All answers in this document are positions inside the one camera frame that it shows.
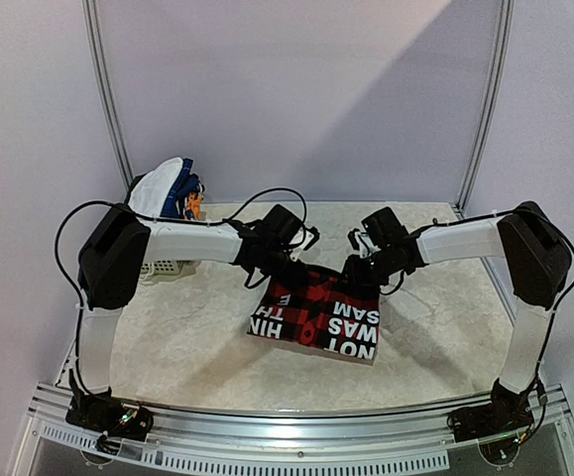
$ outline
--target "metal frame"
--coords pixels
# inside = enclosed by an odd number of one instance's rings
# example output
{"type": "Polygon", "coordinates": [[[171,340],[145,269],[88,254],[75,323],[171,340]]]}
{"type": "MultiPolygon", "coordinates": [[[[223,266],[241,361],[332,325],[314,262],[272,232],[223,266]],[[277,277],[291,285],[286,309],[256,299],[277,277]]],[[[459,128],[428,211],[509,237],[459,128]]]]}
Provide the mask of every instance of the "metal frame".
{"type": "Polygon", "coordinates": [[[88,32],[88,42],[90,44],[90,53],[92,63],[95,69],[97,86],[99,87],[99,97],[106,116],[108,125],[108,134],[115,152],[119,173],[126,186],[130,186],[134,175],[128,158],[124,136],[121,132],[121,124],[117,115],[117,107],[110,86],[108,77],[108,68],[106,66],[106,56],[104,55],[103,43],[99,26],[99,13],[97,11],[96,0],[83,0],[84,18],[86,20],[86,30],[88,32]]]}
{"type": "MultiPolygon", "coordinates": [[[[548,397],[544,424],[570,417],[560,386],[551,387],[548,397]]],[[[91,443],[98,436],[96,433],[64,422],[70,399],[69,391],[43,384],[37,387],[27,412],[25,443],[12,474],[28,474],[40,438],[96,453],[91,443]]],[[[435,464],[432,458],[440,456],[439,464],[445,467],[449,464],[448,450],[478,443],[475,440],[455,443],[446,424],[447,415],[456,408],[488,401],[489,395],[483,394],[455,401],[349,414],[215,414],[208,410],[146,404],[155,415],[155,425],[148,440],[145,443],[125,440],[118,459],[196,475],[230,474],[229,468],[234,471],[231,474],[238,472],[241,476],[250,473],[276,476],[281,474],[280,470],[283,476],[332,476],[339,475],[340,468],[344,469],[345,476],[349,469],[352,473],[353,468],[354,474],[361,476],[421,474],[436,469],[426,467],[423,461],[431,460],[435,464]],[[414,467],[404,466],[406,462],[408,465],[414,462],[414,467]],[[214,472],[212,464],[220,464],[223,471],[214,472]]],[[[539,417],[541,408],[533,407],[532,410],[539,417]]],[[[566,450],[574,454],[574,438],[567,438],[566,444],[570,446],[566,450]]]]}
{"type": "Polygon", "coordinates": [[[463,183],[458,192],[456,199],[456,207],[465,212],[472,195],[476,175],[481,164],[487,137],[496,108],[496,101],[498,99],[498,92],[500,88],[501,78],[503,76],[503,69],[505,66],[505,57],[507,55],[507,44],[509,41],[509,31],[512,24],[512,16],[514,14],[514,0],[503,0],[501,6],[501,16],[498,23],[496,32],[496,41],[494,43],[493,59],[489,70],[489,77],[487,88],[485,89],[485,98],[483,100],[483,110],[481,113],[481,120],[479,123],[476,138],[474,139],[474,149],[467,172],[463,178],[463,183]]]}

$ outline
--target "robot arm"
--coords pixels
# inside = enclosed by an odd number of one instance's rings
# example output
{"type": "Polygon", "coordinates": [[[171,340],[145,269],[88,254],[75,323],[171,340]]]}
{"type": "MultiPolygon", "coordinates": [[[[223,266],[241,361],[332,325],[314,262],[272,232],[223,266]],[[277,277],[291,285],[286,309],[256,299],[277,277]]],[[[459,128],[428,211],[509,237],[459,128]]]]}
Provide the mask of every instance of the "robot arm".
{"type": "Polygon", "coordinates": [[[108,391],[115,329],[142,264],[208,260],[240,266],[250,278],[258,269],[297,282],[304,264],[295,258],[318,237],[281,205],[250,224],[146,220],[126,205],[114,205],[79,253],[78,281],[87,306],[79,330],[78,384],[91,394],[108,391]]]}
{"type": "Polygon", "coordinates": [[[502,257],[517,297],[516,325],[509,353],[492,391],[492,403],[459,409],[449,423],[457,440],[479,438],[530,424],[528,394],[538,384],[554,303],[564,288],[571,253],[533,202],[501,216],[423,227],[408,233],[389,208],[363,220],[366,232],[349,234],[360,250],[345,273],[361,283],[386,285],[389,277],[449,260],[502,257]]]}

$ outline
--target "garment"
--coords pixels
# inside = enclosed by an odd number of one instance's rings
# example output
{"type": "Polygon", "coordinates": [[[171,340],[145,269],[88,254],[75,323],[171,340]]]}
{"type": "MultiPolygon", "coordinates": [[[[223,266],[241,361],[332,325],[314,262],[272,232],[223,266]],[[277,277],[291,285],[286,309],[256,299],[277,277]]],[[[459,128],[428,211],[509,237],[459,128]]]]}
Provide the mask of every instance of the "garment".
{"type": "Polygon", "coordinates": [[[373,360],[379,321],[379,287],[350,284],[334,270],[308,265],[296,287],[271,279],[247,333],[373,360]]]}

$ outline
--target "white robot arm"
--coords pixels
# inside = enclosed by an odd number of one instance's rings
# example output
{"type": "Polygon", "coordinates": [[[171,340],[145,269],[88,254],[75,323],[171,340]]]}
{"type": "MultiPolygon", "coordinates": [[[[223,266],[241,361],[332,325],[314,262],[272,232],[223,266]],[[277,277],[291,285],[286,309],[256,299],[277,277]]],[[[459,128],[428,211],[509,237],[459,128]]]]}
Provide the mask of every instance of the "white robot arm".
{"type": "Polygon", "coordinates": [[[386,285],[395,273],[411,274],[416,268],[449,260],[507,260],[517,316],[505,365],[492,390],[492,403],[459,409],[450,415],[449,424],[457,440],[530,424],[528,394],[536,387],[545,399],[538,369],[572,261],[572,250],[557,227],[534,202],[496,215],[434,223],[412,233],[389,208],[362,223],[365,232],[349,234],[360,254],[350,257],[345,267],[348,278],[355,282],[386,285]]]}

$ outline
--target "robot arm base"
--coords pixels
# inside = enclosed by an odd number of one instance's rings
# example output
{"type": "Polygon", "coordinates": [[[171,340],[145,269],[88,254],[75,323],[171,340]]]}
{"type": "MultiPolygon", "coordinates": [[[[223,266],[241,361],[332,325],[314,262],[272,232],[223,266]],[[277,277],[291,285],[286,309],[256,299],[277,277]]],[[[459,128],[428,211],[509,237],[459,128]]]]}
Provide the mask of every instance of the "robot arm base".
{"type": "Polygon", "coordinates": [[[449,414],[447,425],[454,433],[455,441],[484,438],[530,426],[533,415],[528,394],[528,390],[514,394],[497,380],[492,389],[490,403],[463,407],[449,414]]]}

